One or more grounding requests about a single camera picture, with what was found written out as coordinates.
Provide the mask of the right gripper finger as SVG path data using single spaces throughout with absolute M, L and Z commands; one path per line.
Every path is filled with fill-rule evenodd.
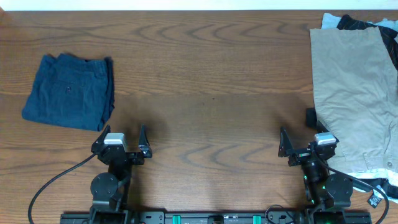
M 317 121 L 316 125 L 317 133 L 327 133 L 329 130 L 323 125 L 321 121 Z
M 284 127 L 280 128 L 279 157 L 288 157 L 294 153 L 293 145 Z

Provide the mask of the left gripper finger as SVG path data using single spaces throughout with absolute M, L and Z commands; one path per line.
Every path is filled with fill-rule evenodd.
M 141 125 L 138 147 L 144 158 L 152 158 L 152 148 L 146 136 L 146 126 Z
M 104 144 L 104 139 L 105 139 L 106 135 L 110 132 L 111 132 L 111 127 L 110 127 L 110 125 L 107 125 L 104 128 L 103 132 L 99 135 L 99 137 L 91 145 L 91 148 L 92 149 L 101 149 L 102 145 Z

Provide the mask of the khaki beige shorts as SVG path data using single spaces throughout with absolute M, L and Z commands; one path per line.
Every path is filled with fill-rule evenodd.
M 338 139 L 329 165 L 397 172 L 397 70 L 377 27 L 310 31 L 313 100 Z

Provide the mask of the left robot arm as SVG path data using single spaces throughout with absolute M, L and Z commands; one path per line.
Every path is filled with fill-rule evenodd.
M 109 125 L 91 146 L 92 153 L 108 171 L 97 175 L 91 182 L 93 204 L 90 208 L 90 223 L 140 223 L 140 215 L 127 206 L 132 167 L 144 164 L 152 157 L 147 140 L 146 127 L 141 126 L 139 150 L 129 152 L 125 135 L 112 133 Z

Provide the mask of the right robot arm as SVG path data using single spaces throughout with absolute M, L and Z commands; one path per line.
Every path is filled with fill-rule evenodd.
M 311 206 L 296 213 L 293 223 L 348 223 L 345 208 L 351 206 L 353 181 L 332 171 L 326 161 L 335 155 L 338 140 L 330 132 L 314 135 L 307 147 L 294 149 L 285 128 L 280 129 L 279 157 L 303 172 L 306 199 Z

